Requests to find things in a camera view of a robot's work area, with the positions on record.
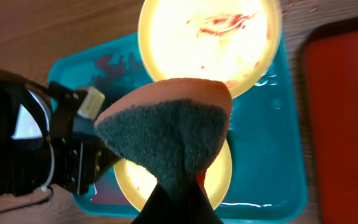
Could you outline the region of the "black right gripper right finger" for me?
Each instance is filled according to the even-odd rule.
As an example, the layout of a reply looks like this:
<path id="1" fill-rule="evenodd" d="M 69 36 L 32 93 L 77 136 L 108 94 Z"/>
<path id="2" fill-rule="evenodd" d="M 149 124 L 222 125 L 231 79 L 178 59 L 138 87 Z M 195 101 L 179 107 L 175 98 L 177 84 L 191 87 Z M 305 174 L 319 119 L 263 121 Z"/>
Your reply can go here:
<path id="1" fill-rule="evenodd" d="M 178 204 L 178 222 L 182 224 L 223 224 L 196 180 L 190 184 L 184 199 Z"/>

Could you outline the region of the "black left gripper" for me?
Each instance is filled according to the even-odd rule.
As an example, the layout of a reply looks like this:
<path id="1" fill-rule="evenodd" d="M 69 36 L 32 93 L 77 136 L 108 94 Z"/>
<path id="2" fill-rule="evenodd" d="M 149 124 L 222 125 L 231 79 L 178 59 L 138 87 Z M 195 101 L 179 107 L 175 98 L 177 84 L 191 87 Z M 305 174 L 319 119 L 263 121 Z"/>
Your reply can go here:
<path id="1" fill-rule="evenodd" d="M 71 90 L 57 82 L 49 84 L 48 95 L 57 103 L 49 122 L 55 164 L 52 183 L 74 195 L 85 194 L 121 159 L 94 130 L 105 96 L 93 86 Z"/>

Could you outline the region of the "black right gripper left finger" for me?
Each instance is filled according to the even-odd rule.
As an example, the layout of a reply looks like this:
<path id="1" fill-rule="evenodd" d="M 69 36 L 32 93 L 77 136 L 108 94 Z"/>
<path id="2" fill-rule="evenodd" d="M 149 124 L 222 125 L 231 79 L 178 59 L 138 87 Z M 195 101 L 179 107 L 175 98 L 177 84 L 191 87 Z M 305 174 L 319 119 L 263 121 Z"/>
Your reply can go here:
<path id="1" fill-rule="evenodd" d="M 132 224 L 177 224 L 179 202 L 172 200 L 157 184 Z"/>

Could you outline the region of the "yellow plate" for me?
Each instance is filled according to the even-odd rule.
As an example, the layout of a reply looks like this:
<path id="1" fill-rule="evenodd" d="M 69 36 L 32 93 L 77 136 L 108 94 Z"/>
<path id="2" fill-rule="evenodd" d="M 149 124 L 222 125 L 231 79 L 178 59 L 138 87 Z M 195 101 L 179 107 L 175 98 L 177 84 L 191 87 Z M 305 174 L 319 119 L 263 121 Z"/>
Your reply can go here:
<path id="1" fill-rule="evenodd" d="M 113 165 L 117 183 L 129 203 L 142 210 L 157 184 L 157 179 L 144 167 L 121 159 Z M 229 144 L 224 142 L 214 162 L 208 167 L 204 178 L 204 191 L 213 209 L 224 200 L 232 179 L 232 157 Z"/>
<path id="2" fill-rule="evenodd" d="M 146 0 L 138 23 L 153 81 L 217 80 L 234 98 L 267 73 L 281 36 L 278 0 Z"/>

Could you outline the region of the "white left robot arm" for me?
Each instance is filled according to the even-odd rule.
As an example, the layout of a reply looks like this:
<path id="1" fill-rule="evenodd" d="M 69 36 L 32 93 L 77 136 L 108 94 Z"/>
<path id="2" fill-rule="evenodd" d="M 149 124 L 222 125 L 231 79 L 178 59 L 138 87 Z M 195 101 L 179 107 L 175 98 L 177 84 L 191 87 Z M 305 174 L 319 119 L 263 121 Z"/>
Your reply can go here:
<path id="1" fill-rule="evenodd" d="M 0 70 L 0 195 L 51 184 L 85 194 L 120 160 L 94 134 L 74 130 L 90 94 Z"/>

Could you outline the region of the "teal plastic tray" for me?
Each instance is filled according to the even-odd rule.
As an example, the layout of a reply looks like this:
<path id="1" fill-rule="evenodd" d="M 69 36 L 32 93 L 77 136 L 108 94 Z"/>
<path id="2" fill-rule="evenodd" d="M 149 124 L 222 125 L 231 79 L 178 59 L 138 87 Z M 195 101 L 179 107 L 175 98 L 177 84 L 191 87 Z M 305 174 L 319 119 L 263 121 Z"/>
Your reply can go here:
<path id="1" fill-rule="evenodd" d="M 58 60 L 48 79 L 67 88 L 93 85 L 111 104 L 151 82 L 137 34 Z M 283 223 L 305 208 L 308 191 L 292 80 L 280 44 L 262 78 L 233 102 L 227 135 L 231 183 L 216 214 L 225 222 Z"/>

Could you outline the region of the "red black-rimmed tray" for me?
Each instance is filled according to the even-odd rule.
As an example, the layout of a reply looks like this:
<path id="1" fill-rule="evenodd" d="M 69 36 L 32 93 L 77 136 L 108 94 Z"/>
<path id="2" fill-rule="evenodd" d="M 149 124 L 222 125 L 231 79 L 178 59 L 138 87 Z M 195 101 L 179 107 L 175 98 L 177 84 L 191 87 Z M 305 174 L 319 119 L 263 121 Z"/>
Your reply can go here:
<path id="1" fill-rule="evenodd" d="M 323 223 L 358 223 L 358 17 L 314 30 L 300 50 Z"/>

